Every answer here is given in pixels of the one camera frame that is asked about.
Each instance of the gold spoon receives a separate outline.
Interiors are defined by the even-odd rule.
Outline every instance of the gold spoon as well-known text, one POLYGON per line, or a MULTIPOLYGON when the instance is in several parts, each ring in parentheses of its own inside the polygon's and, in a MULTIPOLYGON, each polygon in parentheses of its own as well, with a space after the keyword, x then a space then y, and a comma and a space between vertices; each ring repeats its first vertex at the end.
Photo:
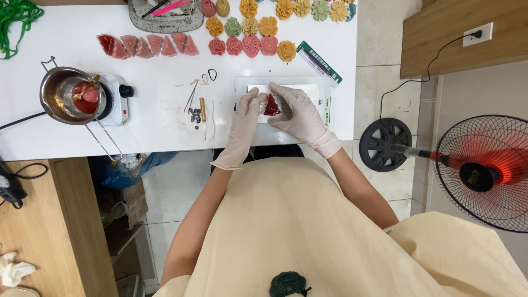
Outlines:
POLYGON ((79 101, 79 100, 81 100, 81 97, 82 97, 82 95, 84 95, 84 92, 88 91, 89 88, 91 88, 93 85, 95 85, 96 82, 99 81, 100 78, 101 78, 100 75, 96 75, 96 76, 90 81, 90 83, 84 88, 84 90, 83 90, 80 94, 75 94, 75 95, 73 95, 73 97, 72 97, 73 101, 79 101))

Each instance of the beige apron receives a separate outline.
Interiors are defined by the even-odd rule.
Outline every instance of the beige apron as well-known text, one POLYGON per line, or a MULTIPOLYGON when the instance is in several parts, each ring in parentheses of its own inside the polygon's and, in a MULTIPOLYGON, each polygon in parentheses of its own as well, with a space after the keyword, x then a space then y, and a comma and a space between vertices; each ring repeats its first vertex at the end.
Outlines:
POLYGON ((528 296, 493 230, 430 212, 387 235, 314 162, 274 157, 233 173, 193 274, 155 297, 266 297, 285 271, 313 297, 528 296))

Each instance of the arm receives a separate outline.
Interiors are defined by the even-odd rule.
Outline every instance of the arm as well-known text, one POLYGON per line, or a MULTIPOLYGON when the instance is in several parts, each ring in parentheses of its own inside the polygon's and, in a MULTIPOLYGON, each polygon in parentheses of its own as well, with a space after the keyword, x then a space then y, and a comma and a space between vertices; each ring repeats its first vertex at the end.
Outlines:
POLYGON ((369 183, 342 147, 326 160, 334 172, 343 195, 371 221, 381 229, 398 223, 398 218, 390 205, 369 183))
POLYGON ((271 120, 269 124, 290 133, 323 156, 332 167, 343 195, 376 225, 382 229, 395 225, 398 219, 394 211, 350 160, 337 136, 325 127, 306 93, 275 83, 270 83, 269 87, 282 96, 292 110, 291 119, 271 120))
POLYGON ((254 88, 240 98, 225 149, 211 162, 216 168, 174 235, 160 286, 175 277, 193 273, 209 224, 224 198, 233 170, 242 165, 255 136, 260 103, 268 97, 264 93, 257 94, 258 89, 254 88))
POLYGON ((160 286, 175 277, 193 273, 205 234, 224 198, 232 174, 232 170, 216 168, 207 180, 205 187, 174 235, 165 260, 160 286))

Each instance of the crumpled paper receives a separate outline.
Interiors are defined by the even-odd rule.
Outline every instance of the crumpled paper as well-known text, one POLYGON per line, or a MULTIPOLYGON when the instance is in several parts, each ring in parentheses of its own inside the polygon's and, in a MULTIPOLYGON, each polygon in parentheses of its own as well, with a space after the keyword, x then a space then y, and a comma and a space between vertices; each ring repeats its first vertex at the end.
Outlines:
POLYGON ((24 276, 36 271, 36 267, 29 263, 13 263, 17 254, 17 252, 10 252, 0 257, 0 274, 4 286, 16 287, 24 276))

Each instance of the wooden handle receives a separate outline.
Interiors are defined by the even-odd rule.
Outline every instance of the wooden handle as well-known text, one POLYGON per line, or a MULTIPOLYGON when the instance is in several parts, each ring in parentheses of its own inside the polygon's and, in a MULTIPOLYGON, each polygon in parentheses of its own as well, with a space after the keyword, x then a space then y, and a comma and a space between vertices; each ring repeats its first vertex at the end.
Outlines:
POLYGON ((200 109, 202 110, 202 122, 205 122, 207 118, 205 117, 205 101, 200 97, 200 109))

